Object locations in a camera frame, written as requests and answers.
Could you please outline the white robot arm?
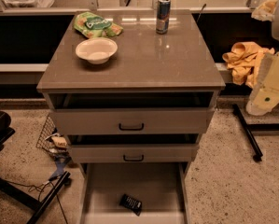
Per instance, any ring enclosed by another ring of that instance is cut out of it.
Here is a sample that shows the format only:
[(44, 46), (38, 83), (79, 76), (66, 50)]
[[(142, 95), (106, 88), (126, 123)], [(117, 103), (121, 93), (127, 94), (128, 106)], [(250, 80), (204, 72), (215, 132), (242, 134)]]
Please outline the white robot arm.
[[(272, 37), (279, 41), (279, 0), (272, 16)], [(279, 51), (266, 53), (260, 63), (257, 84), (246, 105), (246, 111), (254, 116), (271, 112), (279, 104)]]

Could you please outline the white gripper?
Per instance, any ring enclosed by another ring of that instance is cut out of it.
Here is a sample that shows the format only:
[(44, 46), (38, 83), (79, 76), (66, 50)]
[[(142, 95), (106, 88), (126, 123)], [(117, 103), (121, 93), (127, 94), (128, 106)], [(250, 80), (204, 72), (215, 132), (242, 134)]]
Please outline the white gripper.
[(279, 104), (279, 52), (266, 53), (258, 71), (257, 84), (246, 105), (250, 115), (262, 116)]

